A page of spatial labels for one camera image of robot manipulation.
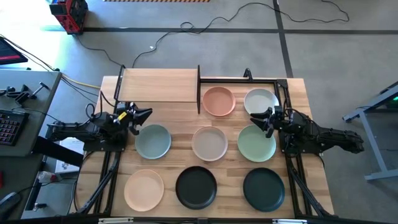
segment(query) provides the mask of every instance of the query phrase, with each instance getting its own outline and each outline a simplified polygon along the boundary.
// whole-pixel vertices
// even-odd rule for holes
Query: keyboard
[[[0,145],[15,146],[29,113],[0,110]]]

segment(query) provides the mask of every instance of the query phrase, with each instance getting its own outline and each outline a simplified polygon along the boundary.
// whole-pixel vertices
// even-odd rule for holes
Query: gray desk
[[[59,72],[0,70],[0,88],[13,86],[19,91],[22,84],[25,84],[31,90],[35,90],[39,87],[39,82],[43,82],[50,88],[50,91],[42,89],[37,94],[36,100],[27,100],[24,106],[46,113],[50,108],[61,76],[62,74]],[[15,107],[17,105],[14,103],[14,99],[0,96],[0,109],[10,110]],[[30,154],[30,152],[42,127],[45,115],[35,111],[27,112],[30,114],[29,120],[19,137],[20,141],[14,147],[0,146],[0,170],[3,171],[4,176],[3,187],[0,189],[0,198],[3,198],[8,193],[17,192],[25,187],[32,186],[43,159],[43,155]],[[19,219],[21,217],[29,194],[30,190],[25,190],[21,193],[22,200],[9,219]]]

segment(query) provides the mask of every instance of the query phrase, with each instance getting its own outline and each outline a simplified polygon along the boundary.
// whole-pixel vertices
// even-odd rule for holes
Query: plate
[[[159,204],[164,193],[163,180],[152,170],[133,173],[124,186],[124,199],[130,208],[146,212]]]
[[[266,133],[259,127],[250,125],[239,133],[238,149],[246,159],[253,162],[264,162],[275,153],[275,137],[266,138]]]
[[[226,116],[235,108],[235,96],[224,87],[213,87],[203,95],[203,107],[213,116]]]
[[[178,200],[190,209],[203,209],[216,198],[217,182],[213,174],[200,166],[185,169],[175,184]]]
[[[251,90],[244,97],[244,108],[249,114],[263,113],[268,107],[272,107],[273,112],[275,112],[274,106],[279,106],[278,98],[265,89]]]
[[[146,159],[158,159],[170,149],[172,137],[163,126],[152,124],[136,136],[136,150]]]
[[[228,148],[228,139],[222,130],[215,127],[199,129],[192,137],[195,155],[204,161],[216,161]]]
[[[273,170],[257,168],[244,178],[243,194],[253,208],[262,212],[272,212],[284,202],[285,186]]]

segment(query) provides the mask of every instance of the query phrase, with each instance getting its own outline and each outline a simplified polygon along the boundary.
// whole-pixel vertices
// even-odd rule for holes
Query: red machine
[[[85,0],[53,0],[51,14],[68,34],[82,34],[88,6]]]

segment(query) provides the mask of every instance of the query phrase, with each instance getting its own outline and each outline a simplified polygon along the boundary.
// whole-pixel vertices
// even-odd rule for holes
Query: pink bowl
[[[203,95],[203,107],[213,116],[226,116],[235,108],[235,96],[224,87],[213,87]]]

